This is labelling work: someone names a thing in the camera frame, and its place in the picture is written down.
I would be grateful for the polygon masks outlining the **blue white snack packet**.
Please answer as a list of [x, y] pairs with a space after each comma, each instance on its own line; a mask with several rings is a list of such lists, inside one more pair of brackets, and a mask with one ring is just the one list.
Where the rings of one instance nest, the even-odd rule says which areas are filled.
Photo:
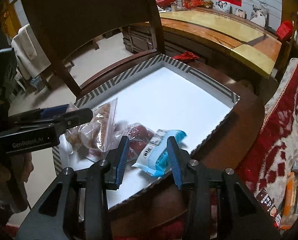
[[149, 143], [140, 152], [132, 167], [139, 168], [153, 177], [162, 177], [170, 168], [167, 153], [167, 139], [174, 137], [177, 143], [186, 138], [186, 133], [181, 130], [158, 129]]

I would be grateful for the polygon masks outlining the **clear bag brown snacks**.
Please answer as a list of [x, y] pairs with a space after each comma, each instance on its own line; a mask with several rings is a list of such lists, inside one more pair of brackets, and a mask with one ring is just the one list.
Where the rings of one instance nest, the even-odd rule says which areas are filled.
[[90, 122], [67, 130], [65, 139], [73, 151], [82, 152], [93, 162], [105, 158], [114, 132], [117, 103], [115, 98], [96, 107]]

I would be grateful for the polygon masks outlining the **dark brown coffee stick packet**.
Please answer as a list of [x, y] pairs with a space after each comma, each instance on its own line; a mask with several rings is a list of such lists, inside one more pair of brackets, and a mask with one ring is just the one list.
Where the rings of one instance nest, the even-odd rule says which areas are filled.
[[261, 189], [261, 191], [257, 194], [256, 199], [265, 211], [265, 213], [273, 221], [274, 227], [279, 228], [282, 218], [277, 207], [275, 206], [274, 201], [269, 196], [266, 189]]

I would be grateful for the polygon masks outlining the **orange clear cracker pack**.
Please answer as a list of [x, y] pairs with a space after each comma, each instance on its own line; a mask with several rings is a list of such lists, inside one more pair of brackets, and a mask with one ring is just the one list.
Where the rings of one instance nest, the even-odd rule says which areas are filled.
[[280, 229], [289, 230], [298, 218], [298, 174], [290, 172], [285, 190], [285, 202]]

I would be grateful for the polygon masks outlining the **clear bag red dates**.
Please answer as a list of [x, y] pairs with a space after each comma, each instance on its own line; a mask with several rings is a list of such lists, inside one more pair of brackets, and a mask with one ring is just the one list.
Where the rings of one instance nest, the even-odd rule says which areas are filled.
[[122, 136], [129, 138], [128, 161], [131, 161], [138, 158], [141, 151], [154, 136], [154, 132], [140, 123], [134, 123], [128, 125], [122, 131], [115, 132], [114, 136], [118, 141]]

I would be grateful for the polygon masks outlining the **white cloth on chair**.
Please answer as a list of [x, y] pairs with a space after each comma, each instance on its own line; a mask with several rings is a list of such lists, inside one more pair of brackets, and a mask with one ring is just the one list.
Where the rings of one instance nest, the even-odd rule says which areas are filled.
[[18, 31], [12, 39], [11, 46], [15, 51], [17, 66], [26, 80], [37, 77], [51, 64], [30, 24]]

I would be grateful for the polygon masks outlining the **white striped cardboard box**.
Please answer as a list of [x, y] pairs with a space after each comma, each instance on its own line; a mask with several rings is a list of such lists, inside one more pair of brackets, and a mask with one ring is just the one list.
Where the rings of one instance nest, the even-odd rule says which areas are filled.
[[227, 119], [240, 97], [203, 72], [157, 55], [111, 78], [75, 102], [95, 109], [118, 101], [116, 124], [140, 123], [154, 131], [186, 133], [182, 147], [194, 154]]

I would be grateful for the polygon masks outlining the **dark wooden chair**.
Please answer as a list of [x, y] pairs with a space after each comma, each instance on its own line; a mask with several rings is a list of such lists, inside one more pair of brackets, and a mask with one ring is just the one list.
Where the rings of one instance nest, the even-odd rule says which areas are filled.
[[[80, 99], [111, 78], [137, 64], [165, 55], [163, 29], [155, 0], [21, 0], [29, 24], [54, 67], [55, 74]], [[79, 86], [63, 60], [93, 38], [129, 24], [148, 22], [153, 49], [133, 55], [95, 74]], [[242, 103], [242, 98], [234, 107]], [[105, 188], [105, 158], [78, 161], [77, 153], [64, 165], [22, 223], [18, 239], [112, 239], [120, 231], [136, 233], [182, 213], [187, 214], [184, 239], [209, 239], [211, 193], [217, 194], [218, 239], [267, 239], [278, 237], [270, 219], [237, 173], [230, 168], [233, 147], [204, 158], [203, 150], [220, 139], [221, 128], [234, 117], [234, 109], [188, 162], [192, 183], [181, 190], [171, 167], [153, 177], [127, 162], [118, 190]], [[180, 149], [183, 141], [178, 143]]]

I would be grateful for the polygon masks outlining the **red cloth under table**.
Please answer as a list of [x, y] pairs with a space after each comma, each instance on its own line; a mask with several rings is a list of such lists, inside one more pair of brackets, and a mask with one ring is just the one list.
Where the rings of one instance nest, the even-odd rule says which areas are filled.
[[189, 52], [189, 51], [185, 51], [184, 53], [182, 53], [180, 55], [175, 55], [172, 58], [175, 59], [175, 60], [184, 62], [184, 63], [193, 62], [193, 61], [196, 61], [196, 60], [200, 59], [199, 56], [197, 56], [194, 53]]

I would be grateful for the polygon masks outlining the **red cream floral blanket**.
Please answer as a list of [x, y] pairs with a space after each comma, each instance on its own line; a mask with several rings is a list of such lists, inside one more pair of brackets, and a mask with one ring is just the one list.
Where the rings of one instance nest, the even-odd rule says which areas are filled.
[[278, 89], [265, 105], [257, 138], [236, 173], [254, 196], [266, 190], [281, 211], [287, 176], [298, 160], [298, 58], [292, 58]]

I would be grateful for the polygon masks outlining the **marble top wooden table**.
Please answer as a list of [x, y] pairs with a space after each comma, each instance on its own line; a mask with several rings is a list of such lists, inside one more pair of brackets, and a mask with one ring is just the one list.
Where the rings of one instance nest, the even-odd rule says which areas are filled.
[[166, 53], [190, 51], [212, 65], [232, 61], [269, 78], [281, 42], [264, 28], [211, 9], [162, 12]]

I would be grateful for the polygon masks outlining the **red plush toy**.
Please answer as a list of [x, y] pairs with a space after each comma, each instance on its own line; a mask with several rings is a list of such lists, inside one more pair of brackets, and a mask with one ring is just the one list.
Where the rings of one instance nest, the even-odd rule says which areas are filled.
[[189, 7], [190, 8], [197, 8], [197, 7], [204, 7], [205, 0], [190, 0]]

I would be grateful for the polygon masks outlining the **red gift bag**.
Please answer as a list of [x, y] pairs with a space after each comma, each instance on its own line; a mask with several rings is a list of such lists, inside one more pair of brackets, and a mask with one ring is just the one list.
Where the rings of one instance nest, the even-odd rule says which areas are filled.
[[276, 30], [276, 36], [281, 42], [288, 41], [293, 33], [293, 23], [289, 20], [283, 21]]

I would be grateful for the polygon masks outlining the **cat photo frame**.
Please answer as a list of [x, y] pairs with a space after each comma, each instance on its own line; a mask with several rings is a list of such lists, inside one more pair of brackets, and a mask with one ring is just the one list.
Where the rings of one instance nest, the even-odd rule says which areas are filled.
[[266, 26], [266, 20], [268, 16], [268, 11], [262, 6], [253, 5], [252, 12], [250, 16], [250, 21], [261, 26]]

